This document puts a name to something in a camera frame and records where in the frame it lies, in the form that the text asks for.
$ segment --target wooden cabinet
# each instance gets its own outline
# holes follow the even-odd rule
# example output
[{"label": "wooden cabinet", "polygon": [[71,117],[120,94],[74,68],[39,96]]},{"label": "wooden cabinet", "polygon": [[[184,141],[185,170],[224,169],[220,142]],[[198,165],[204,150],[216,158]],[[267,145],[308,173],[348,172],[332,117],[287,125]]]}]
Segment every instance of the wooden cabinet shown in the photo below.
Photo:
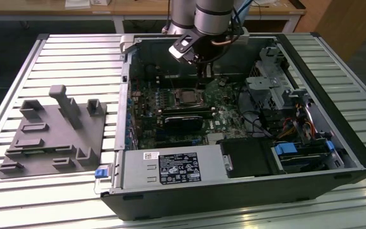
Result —
[{"label": "wooden cabinet", "polygon": [[366,39],[366,0],[300,0],[307,6],[296,32],[319,32],[348,61]]}]

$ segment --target barcode sticker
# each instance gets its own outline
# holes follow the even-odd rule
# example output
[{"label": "barcode sticker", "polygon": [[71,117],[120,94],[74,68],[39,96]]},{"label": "barcode sticker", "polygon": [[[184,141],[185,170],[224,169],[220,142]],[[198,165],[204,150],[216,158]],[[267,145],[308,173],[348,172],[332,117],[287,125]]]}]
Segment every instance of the barcode sticker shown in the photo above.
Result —
[{"label": "barcode sticker", "polygon": [[160,159],[160,152],[144,153],[144,160]]}]

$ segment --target motherboard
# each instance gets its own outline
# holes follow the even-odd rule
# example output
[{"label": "motherboard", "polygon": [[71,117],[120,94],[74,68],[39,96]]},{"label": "motherboard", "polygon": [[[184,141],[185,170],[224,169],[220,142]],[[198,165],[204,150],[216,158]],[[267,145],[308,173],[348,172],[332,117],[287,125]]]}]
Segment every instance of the motherboard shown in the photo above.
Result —
[{"label": "motherboard", "polygon": [[217,77],[202,89],[182,86],[190,85],[173,75],[133,81],[138,148],[214,145],[248,137],[237,106],[241,85]]}]

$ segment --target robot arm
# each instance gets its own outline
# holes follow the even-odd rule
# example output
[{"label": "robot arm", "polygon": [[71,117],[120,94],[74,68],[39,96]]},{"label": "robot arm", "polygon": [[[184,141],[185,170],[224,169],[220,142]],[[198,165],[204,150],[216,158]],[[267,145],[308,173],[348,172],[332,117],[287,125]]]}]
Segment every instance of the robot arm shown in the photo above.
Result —
[{"label": "robot arm", "polygon": [[241,26],[236,25],[241,20],[235,5],[240,8],[244,4],[244,0],[173,0],[173,21],[168,34],[182,36],[169,51],[178,61],[208,64],[224,56],[229,45],[240,37]]}]

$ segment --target workbench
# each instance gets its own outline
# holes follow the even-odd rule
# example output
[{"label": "workbench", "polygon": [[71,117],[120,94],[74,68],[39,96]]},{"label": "workbench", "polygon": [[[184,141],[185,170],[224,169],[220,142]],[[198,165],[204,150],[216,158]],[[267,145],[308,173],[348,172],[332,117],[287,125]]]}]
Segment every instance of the workbench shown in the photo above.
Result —
[{"label": "workbench", "polygon": [[[309,33],[287,35],[319,82],[366,146],[366,86],[327,42]],[[101,164],[114,162],[122,54],[120,34],[41,36],[0,105],[0,163],[29,99],[57,104],[50,86],[67,85],[77,103],[108,103]],[[291,73],[304,88],[295,69]],[[366,180],[315,200],[122,221],[100,199],[112,185],[94,171],[0,180],[0,228],[360,228],[366,226]]]},{"label": "workbench", "polygon": [[[66,0],[0,0],[0,21],[114,21],[117,33],[125,33],[125,20],[166,20],[168,0],[113,0],[109,6],[66,10]],[[247,20],[287,21],[284,32],[293,32],[304,9],[289,0],[268,4],[269,8],[252,7]]]}]

